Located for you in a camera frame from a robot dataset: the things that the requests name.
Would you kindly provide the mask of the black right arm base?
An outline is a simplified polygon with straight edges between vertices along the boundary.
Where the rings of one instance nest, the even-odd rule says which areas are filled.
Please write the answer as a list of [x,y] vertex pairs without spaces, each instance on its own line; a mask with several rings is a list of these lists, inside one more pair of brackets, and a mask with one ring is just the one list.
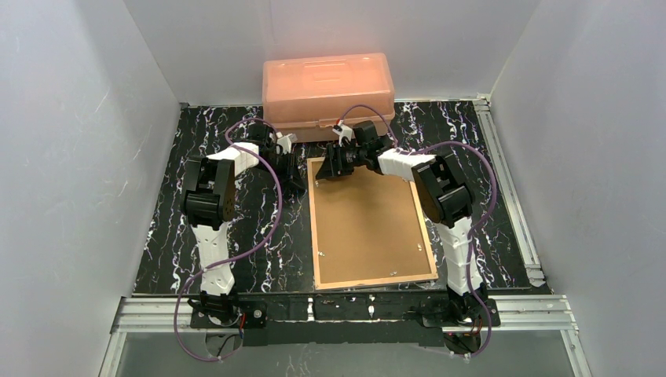
[[485,300],[485,306],[488,309],[487,313],[473,297],[463,304],[442,297],[420,302],[414,311],[421,316],[426,327],[471,326],[471,323],[478,319],[481,319],[482,327],[487,327],[488,323],[493,327],[500,326],[500,311],[496,301],[488,298]]

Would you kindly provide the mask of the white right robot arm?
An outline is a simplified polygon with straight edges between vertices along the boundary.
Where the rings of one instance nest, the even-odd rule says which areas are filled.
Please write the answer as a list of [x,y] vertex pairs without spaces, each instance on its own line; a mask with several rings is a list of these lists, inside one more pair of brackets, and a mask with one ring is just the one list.
[[447,262],[447,289],[459,297],[482,285],[474,253],[468,249],[474,194],[451,156],[406,152],[378,135],[372,121],[349,127],[340,119],[332,128],[338,140],[327,144],[316,179],[341,178],[357,167],[415,184],[423,213],[436,225]]

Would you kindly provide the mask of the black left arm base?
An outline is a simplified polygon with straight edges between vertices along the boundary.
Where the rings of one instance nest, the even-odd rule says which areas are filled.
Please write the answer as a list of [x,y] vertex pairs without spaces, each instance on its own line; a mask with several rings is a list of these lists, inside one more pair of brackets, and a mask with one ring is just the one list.
[[201,292],[189,297],[192,308],[192,328],[264,328],[267,323],[267,305],[258,299],[246,299],[237,293],[209,295]]

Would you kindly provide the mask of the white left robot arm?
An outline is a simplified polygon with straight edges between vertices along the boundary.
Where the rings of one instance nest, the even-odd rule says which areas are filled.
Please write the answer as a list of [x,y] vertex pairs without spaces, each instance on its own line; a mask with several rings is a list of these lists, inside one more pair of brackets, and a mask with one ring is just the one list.
[[199,250],[200,290],[214,297],[232,292],[235,278],[230,264],[266,245],[276,229],[274,225],[250,251],[229,255],[228,229],[235,217],[236,177],[255,167],[271,175],[277,191],[275,223],[281,219],[285,189],[305,188],[293,153],[297,136],[283,134],[261,119],[253,118],[252,122],[246,141],[233,142],[218,153],[194,157],[186,163],[181,212]]

